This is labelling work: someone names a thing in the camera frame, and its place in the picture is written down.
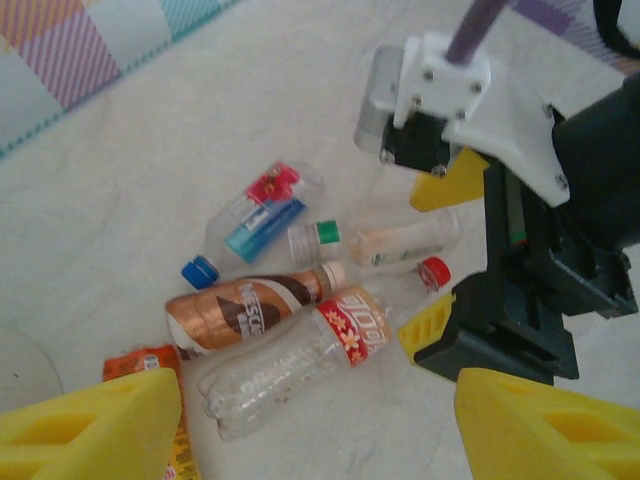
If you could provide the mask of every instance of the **purple rod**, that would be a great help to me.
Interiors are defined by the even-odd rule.
[[[468,65],[508,1],[475,0],[458,27],[445,58],[454,65]]]

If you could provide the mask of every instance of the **red bottle cap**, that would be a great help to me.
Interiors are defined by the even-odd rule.
[[[451,280],[449,267],[438,257],[429,257],[419,263],[418,273],[424,284],[434,290],[438,290]]]

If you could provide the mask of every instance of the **yellow foam pad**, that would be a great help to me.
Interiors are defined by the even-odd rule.
[[[155,369],[0,415],[3,480],[159,480],[180,418],[173,370]]]
[[[455,296],[447,293],[398,329],[398,340],[411,363],[416,363],[417,352],[442,338],[454,301]]]
[[[458,154],[443,178],[421,173],[416,178],[409,203],[420,212],[458,205],[484,197],[484,171],[489,163],[469,148]]]
[[[475,480],[640,479],[640,411],[632,408],[466,368],[455,411]]]

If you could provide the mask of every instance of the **orange package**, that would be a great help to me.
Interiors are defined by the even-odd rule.
[[[142,348],[127,355],[117,358],[110,358],[104,362],[102,370],[102,380],[113,380],[131,373],[142,372],[152,368],[172,368],[178,377],[180,385],[180,395],[182,397],[182,413],[180,423],[173,440],[173,450],[171,458],[165,471],[165,480],[200,480],[200,473],[196,465],[189,432],[187,431],[187,419],[184,410],[184,387],[182,375],[180,373],[180,361],[172,345],[165,345],[158,348]]]

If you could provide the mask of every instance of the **blue bottle cap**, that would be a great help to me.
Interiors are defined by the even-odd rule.
[[[201,255],[184,266],[182,276],[198,290],[210,287],[220,278],[215,267]]]

